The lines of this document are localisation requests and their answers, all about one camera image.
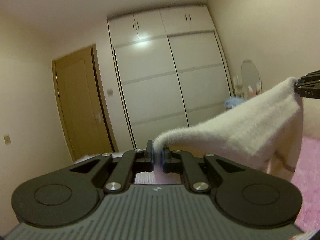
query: towel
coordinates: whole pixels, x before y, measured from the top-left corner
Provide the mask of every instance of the towel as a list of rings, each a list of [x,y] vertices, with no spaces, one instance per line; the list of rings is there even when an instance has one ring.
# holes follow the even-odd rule
[[[154,151],[176,146],[196,149],[197,157],[215,153],[290,181],[302,142],[303,105],[294,93],[296,81],[290,77],[213,119],[164,132],[154,140]]]

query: wall outlet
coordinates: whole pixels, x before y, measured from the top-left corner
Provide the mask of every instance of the wall outlet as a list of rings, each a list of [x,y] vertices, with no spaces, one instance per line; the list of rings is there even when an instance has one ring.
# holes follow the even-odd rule
[[[3,138],[6,145],[11,143],[9,134],[4,135]]]

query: door frame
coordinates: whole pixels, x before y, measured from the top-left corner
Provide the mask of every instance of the door frame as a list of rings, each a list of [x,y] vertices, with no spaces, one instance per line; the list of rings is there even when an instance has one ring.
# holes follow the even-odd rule
[[[99,64],[98,64],[97,47],[96,47],[96,44],[93,44],[93,45],[88,46],[86,48],[90,48],[91,49],[93,70],[94,70],[94,74],[95,74],[95,77],[96,77],[97,92],[98,92],[98,96],[99,96],[99,100],[100,100],[100,106],[101,106],[102,114],[103,114],[103,117],[104,117],[103,120],[105,122],[105,126],[106,126],[106,129],[108,131],[111,147],[114,149],[115,152],[118,152],[118,147],[117,147],[117,144],[116,144],[116,138],[115,138],[113,130],[112,130],[111,121],[110,121],[108,108],[107,108],[107,103],[106,103],[106,98],[105,98],[103,87],[102,87],[102,79],[101,79],[100,69],[99,69]],[[75,157],[75,154],[73,152],[73,148],[72,148],[71,141],[70,141],[70,138],[69,138],[69,135],[68,135],[67,127],[66,127],[66,123],[64,121],[64,116],[63,116],[63,113],[62,113],[60,95],[59,95],[59,90],[58,90],[58,80],[57,80],[57,73],[56,73],[56,65],[55,65],[56,60],[52,60],[52,77],[53,77],[54,93],[55,93],[55,96],[56,96],[60,122],[61,122],[62,130],[63,130],[63,133],[64,133],[64,137],[66,139],[68,150],[70,152],[72,160],[75,161],[76,157]]]

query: wardrobe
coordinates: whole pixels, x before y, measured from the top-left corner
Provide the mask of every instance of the wardrobe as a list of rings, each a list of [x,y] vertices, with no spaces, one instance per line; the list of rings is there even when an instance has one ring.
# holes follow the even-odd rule
[[[233,92],[206,6],[133,13],[108,24],[135,148],[224,111]]]

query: wall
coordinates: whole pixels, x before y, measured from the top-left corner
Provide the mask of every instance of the wall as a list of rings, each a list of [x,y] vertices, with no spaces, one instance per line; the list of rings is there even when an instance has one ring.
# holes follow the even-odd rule
[[[11,208],[22,182],[71,165],[52,80],[49,43],[0,11],[0,234],[18,222]],[[11,144],[5,145],[3,135]]]
[[[55,42],[53,44],[52,59],[57,59],[93,44],[96,44],[97,47],[102,86],[118,149],[119,151],[132,149],[133,146],[116,79],[107,20],[97,23],[91,29],[81,33],[73,33],[71,37],[65,37],[62,41]],[[108,96],[107,89],[112,89],[113,95]]]
[[[251,59],[268,90],[320,69],[320,0],[209,0],[231,75]],[[304,99],[304,133],[320,138],[320,100]]]

